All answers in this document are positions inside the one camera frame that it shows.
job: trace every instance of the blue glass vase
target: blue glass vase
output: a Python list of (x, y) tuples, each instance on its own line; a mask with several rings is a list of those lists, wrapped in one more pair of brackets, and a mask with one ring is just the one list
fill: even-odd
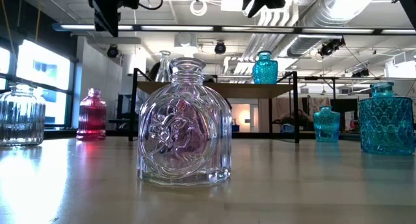
[(393, 97), (393, 83), (371, 84), (372, 98), (359, 101), (361, 150), (385, 155), (411, 155), (413, 111), (411, 99)]
[(253, 67), (255, 84), (276, 84), (278, 81), (278, 62), (270, 59), (270, 51), (260, 51), (259, 60)]
[(317, 142), (338, 142), (340, 114), (332, 111), (332, 106), (321, 106), (320, 112), (313, 114), (313, 126)]

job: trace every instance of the table surface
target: table surface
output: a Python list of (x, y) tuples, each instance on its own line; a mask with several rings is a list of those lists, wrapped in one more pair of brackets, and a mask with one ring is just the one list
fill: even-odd
[(414, 156), (358, 142), (233, 140), (231, 179), (167, 188), (136, 176), (137, 142), (0, 149), (0, 223), (415, 223)]

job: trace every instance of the ribbed glass jar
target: ribbed glass jar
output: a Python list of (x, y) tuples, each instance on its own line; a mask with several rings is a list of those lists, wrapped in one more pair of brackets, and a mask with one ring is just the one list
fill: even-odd
[(0, 95), (0, 146), (35, 146), (43, 142), (45, 100), (26, 84)]
[(88, 96), (79, 105), (78, 140), (104, 140), (107, 105), (101, 90), (90, 88)]
[(170, 82), (170, 69), (169, 69), (169, 51), (160, 51), (161, 54), (161, 66), (156, 75), (156, 82)]
[(359, 104), (361, 149), (368, 153), (410, 155), (415, 152), (412, 101), (394, 97), (393, 83), (371, 84), (372, 98)]
[(332, 111), (332, 106), (321, 106), (320, 112), (313, 114), (313, 126), (317, 142), (338, 142), (340, 113)]
[(253, 67), (255, 84), (276, 84), (278, 81), (278, 62), (270, 59), (270, 51), (260, 51), (259, 60)]
[(202, 85), (205, 63), (171, 61), (172, 83), (153, 92), (140, 109), (139, 178), (162, 185), (212, 184), (231, 173), (231, 110)]

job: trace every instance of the wooden shelf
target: wooden shelf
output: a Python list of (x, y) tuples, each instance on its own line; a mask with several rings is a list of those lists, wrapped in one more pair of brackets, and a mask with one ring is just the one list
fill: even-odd
[[(151, 94), (169, 84), (168, 82), (137, 82), (137, 88)], [(290, 84), (230, 84), (204, 83), (217, 91), (223, 98), (271, 99), (293, 89)]]

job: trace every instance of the pink glass bottle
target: pink glass bottle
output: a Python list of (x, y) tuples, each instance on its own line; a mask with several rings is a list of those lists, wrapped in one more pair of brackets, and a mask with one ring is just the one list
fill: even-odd
[(101, 90), (90, 88), (88, 97), (79, 105), (78, 140), (104, 140), (107, 105), (101, 98)]

